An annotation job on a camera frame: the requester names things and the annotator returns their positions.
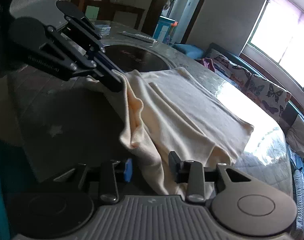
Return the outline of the cream sweater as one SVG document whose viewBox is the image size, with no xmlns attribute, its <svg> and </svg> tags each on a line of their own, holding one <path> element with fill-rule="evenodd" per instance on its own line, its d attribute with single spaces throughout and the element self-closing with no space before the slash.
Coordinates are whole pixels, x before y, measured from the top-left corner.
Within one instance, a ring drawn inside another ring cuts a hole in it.
<svg viewBox="0 0 304 240">
<path fill-rule="evenodd" d="M 105 94 L 123 120 L 120 143 L 137 157 L 143 178 L 158 194 L 186 194 L 169 168 L 169 153 L 205 167 L 234 164 L 254 127 L 230 112 L 182 67 L 117 73 L 123 89 L 114 93 L 87 77 L 89 89 Z"/>
</svg>

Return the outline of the blue tissue pack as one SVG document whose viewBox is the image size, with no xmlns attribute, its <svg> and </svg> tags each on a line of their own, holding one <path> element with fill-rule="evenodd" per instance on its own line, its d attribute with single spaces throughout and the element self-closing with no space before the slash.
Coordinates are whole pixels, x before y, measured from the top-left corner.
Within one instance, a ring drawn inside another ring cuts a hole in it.
<svg viewBox="0 0 304 240">
<path fill-rule="evenodd" d="M 95 21 L 94 26 L 102 37 L 108 36 L 111 31 L 111 21 Z"/>
</svg>

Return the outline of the round black induction cooktop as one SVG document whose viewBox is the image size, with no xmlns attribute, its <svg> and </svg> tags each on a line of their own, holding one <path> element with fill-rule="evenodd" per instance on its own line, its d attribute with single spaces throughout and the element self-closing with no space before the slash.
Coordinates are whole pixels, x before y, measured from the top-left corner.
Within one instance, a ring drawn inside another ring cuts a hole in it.
<svg viewBox="0 0 304 240">
<path fill-rule="evenodd" d="M 139 72 L 168 70 L 169 66 L 157 55 L 129 45 L 105 46 L 105 55 L 123 72 L 134 69 Z"/>
</svg>

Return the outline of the grey remote control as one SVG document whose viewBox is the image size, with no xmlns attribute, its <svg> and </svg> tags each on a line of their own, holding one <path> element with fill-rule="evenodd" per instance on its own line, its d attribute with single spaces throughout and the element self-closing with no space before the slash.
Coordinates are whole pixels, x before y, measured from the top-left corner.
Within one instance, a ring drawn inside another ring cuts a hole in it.
<svg viewBox="0 0 304 240">
<path fill-rule="evenodd" d="M 137 40 L 141 40 L 141 41 L 144 41 L 144 42 L 147 42 L 147 43 L 154 43 L 156 42 L 156 40 L 152 37 L 149 37 L 149 36 L 145 36 L 145 35 L 142 35 L 142 34 L 133 34 L 133 33 L 129 33 L 127 31 L 122 31 L 120 32 L 121 35 L 124 35 L 124 36 L 127 36 L 127 37 L 130 37 L 130 38 L 135 38 Z"/>
</svg>

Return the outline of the blue cabinet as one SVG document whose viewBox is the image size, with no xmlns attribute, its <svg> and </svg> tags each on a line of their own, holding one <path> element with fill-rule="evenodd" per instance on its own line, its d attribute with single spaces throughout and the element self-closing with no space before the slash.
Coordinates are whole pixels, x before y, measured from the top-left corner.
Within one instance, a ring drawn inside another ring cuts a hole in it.
<svg viewBox="0 0 304 240">
<path fill-rule="evenodd" d="M 170 44 L 177 25 L 178 22 L 176 20 L 160 16 L 153 38 L 159 42 L 163 42 L 164 44 Z"/>
</svg>

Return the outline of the flat butterfly pillow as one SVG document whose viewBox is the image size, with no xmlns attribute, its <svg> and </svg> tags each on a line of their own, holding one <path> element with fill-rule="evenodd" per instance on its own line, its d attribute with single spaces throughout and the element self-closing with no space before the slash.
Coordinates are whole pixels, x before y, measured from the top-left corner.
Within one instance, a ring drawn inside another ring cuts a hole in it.
<svg viewBox="0 0 304 240">
<path fill-rule="evenodd" d="M 252 73 L 249 70 L 233 63 L 217 50 L 211 49 L 209 57 L 212 59 L 215 68 L 234 81 L 240 88 L 244 88 L 247 81 L 250 80 Z"/>
</svg>

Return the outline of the blue corner sofa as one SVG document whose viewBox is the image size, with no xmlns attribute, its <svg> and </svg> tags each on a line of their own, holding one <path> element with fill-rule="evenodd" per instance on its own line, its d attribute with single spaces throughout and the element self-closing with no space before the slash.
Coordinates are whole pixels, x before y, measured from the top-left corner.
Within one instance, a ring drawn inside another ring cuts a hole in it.
<svg viewBox="0 0 304 240">
<path fill-rule="evenodd" d="M 262 139 L 236 167 L 293 196 L 298 208 L 293 237 L 304 239 L 304 115 L 292 103 L 290 92 L 215 43 L 206 51 L 189 44 L 173 48 L 215 72 L 277 121 L 285 141 Z"/>
</svg>

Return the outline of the upright butterfly pillow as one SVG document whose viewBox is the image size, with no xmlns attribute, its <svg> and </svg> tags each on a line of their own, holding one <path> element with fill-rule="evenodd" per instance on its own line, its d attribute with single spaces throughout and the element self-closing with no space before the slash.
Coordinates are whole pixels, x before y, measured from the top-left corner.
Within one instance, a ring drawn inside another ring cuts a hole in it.
<svg viewBox="0 0 304 240">
<path fill-rule="evenodd" d="M 289 91 L 256 74 L 251 76 L 245 95 L 276 121 L 291 98 Z"/>
</svg>

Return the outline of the pink cloth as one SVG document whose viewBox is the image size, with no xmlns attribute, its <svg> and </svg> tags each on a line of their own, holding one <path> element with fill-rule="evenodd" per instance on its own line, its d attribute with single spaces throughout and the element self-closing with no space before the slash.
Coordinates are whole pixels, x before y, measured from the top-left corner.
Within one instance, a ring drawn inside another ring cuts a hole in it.
<svg viewBox="0 0 304 240">
<path fill-rule="evenodd" d="M 210 58 L 198 59 L 198 62 L 215 73 L 215 67 L 212 59 Z"/>
</svg>

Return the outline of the grey cushion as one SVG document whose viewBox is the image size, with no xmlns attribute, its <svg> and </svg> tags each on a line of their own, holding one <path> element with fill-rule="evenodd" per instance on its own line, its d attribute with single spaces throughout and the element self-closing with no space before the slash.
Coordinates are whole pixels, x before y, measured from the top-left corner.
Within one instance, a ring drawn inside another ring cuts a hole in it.
<svg viewBox="0 0 304 240">
<path fill-rule="evenodd" d="M 304 119 L 297 116 L 286 133 L 286 141 L 291 149 L 304 160 Z"/>
</svg>

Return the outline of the grey knitted blanket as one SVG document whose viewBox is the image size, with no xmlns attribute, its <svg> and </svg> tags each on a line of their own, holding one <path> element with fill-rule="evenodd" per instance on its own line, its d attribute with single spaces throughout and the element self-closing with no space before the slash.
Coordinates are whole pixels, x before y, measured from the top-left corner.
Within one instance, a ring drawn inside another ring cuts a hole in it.
<svg viewBox="0 0 304 240">
<path fill-rule="evenodd" d="M 297 216 L 292 236 L 294 239 L 304 239 L 304 176 L 300 170 L 295 170 L 293 180 Z"/>
</svg>

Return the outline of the window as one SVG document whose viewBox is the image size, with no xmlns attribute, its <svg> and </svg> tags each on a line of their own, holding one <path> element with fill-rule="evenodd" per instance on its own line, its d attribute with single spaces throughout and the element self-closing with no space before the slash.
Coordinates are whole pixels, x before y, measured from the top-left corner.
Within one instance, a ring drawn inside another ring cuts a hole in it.
<svg viewBox="0 0 304 240">
<path fill-rule="evenodd" d="M 304 94 L 304 10 L 291 0 L 266 0 L 243 54 Z"/>
</svg>

